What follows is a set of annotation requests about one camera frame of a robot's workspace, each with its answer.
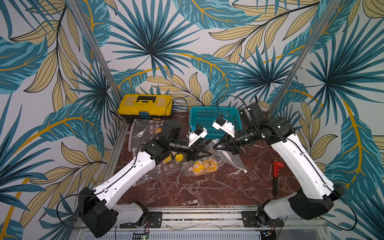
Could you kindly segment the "clear zip-top bag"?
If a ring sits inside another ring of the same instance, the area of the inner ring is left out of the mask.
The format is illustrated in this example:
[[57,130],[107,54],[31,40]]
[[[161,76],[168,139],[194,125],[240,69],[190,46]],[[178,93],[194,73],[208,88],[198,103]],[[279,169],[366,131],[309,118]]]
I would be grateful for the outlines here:
[[231,152],[214,150],[214,145],[218,142],[218,140],[212,140],[207,145],[207,149],[212,153],[212,158],[219,164],[221,167],[223,164],[228,164],[239,171],[247,173],[246,167],[243,164],[239,155],[233,155]]

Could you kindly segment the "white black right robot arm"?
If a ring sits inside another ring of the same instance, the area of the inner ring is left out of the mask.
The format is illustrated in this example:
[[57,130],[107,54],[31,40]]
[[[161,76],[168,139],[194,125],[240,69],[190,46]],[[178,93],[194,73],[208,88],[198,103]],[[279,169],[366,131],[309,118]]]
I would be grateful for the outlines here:
[[323,174],[301,144],[289,121],[283,117],[270,120],[257,102],[242,108],[239,114],[245,124],[242,130],[235,131],[234,125],[223,115],[213,122],[215,129],[226,133],[215,144],[215,150],[237,155],[241,146],[264,141],[281,156],[301,186],[294,194],[261,205],[253,219],[254,225],[270,227],[282,217],[297,215],[312,220],[328,213],[334,201],[343,196],[345,189]]

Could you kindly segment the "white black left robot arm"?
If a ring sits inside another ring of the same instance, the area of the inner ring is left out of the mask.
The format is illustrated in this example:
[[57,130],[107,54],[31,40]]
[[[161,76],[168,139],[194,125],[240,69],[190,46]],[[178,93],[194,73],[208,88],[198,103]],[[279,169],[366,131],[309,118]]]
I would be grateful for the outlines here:
[[172,153],[181,153],[191,160],[211,156],[205,151],[204,141],[208,134],[201,125],[191,128],[189,140],[179,139],[182,124],[170,120],[162,125],[160,133],[146,142],[137,155],[124,168],[93,190],[84,188],[79,195],[79,217],[96,238],[108,233],[113,227],[131,224],[143,227],[149,220],[149,210],[142,204],[133,203],[117,207],[119,199],[142,176],[160,165]]

